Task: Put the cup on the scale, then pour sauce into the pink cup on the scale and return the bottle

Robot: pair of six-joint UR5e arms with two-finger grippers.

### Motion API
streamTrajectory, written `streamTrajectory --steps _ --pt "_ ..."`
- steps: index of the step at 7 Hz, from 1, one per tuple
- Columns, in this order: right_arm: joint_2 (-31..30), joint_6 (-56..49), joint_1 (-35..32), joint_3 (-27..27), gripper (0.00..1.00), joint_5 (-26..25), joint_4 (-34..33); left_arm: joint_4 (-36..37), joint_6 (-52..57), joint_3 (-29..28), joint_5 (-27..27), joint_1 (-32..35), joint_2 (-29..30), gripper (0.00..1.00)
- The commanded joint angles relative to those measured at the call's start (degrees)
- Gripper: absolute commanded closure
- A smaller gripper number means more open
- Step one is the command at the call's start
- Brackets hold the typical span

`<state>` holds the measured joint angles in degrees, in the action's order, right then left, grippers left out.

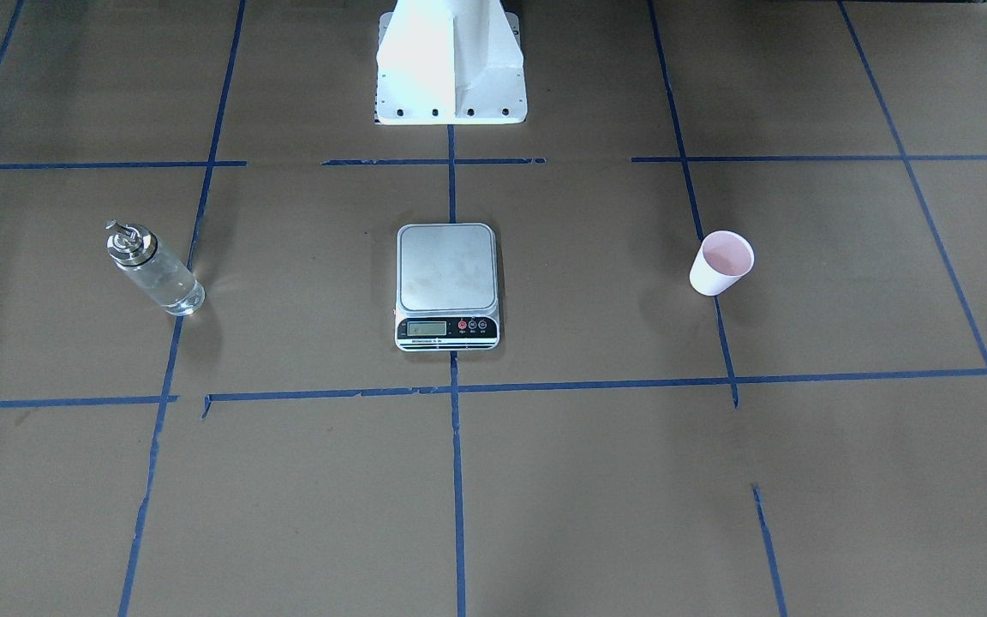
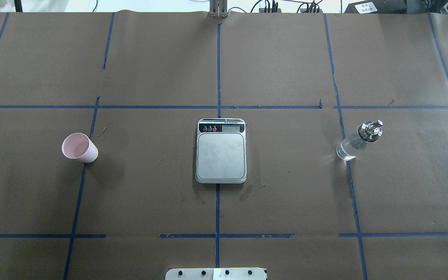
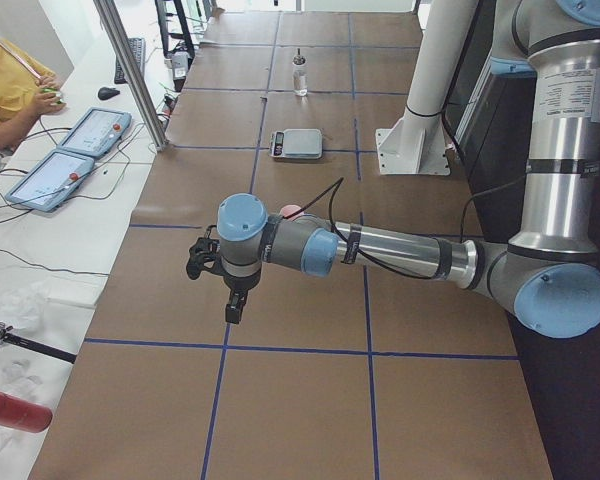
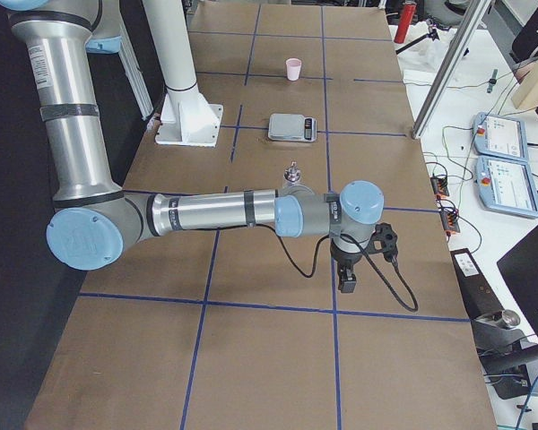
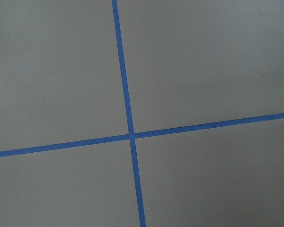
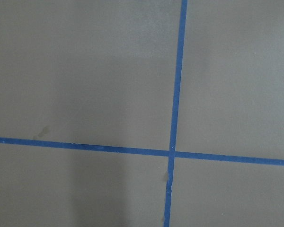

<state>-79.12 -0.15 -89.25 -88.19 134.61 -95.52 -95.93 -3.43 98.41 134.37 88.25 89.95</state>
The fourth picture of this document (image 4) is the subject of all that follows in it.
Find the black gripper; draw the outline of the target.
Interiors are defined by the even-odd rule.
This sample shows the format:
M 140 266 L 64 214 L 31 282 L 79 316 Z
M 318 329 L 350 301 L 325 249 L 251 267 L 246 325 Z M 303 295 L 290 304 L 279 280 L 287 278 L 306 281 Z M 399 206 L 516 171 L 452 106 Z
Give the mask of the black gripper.
M 337 265 L 338 289 L 341 293 L 353 293 L 357 285 L 354 266 L 364 256 L 364 248 L 341 238 L 334 238 L 330 245 L 331 256 Z

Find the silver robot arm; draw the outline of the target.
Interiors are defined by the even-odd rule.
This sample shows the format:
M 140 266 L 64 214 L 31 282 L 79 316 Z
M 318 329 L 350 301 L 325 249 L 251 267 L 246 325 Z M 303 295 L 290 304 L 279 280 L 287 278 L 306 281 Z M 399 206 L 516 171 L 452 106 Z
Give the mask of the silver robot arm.
M 328 241 L 340 290 L 353 267 L 381 253 L 395 259 L 395 234 L 381 222 L 384 196 L 367 181 L 316 194 L 294 178 L 279 190 L 167 197 L 125 193 L 110 174 L 88 56 L 116 53 L 116 1 L 6 1 L 13 34 L 28 49 L 59 188 L 48 224 L 55 257 L 78 270 L 113 263 L 131 246 L 173 231 L 268 227 L 279 238 Z

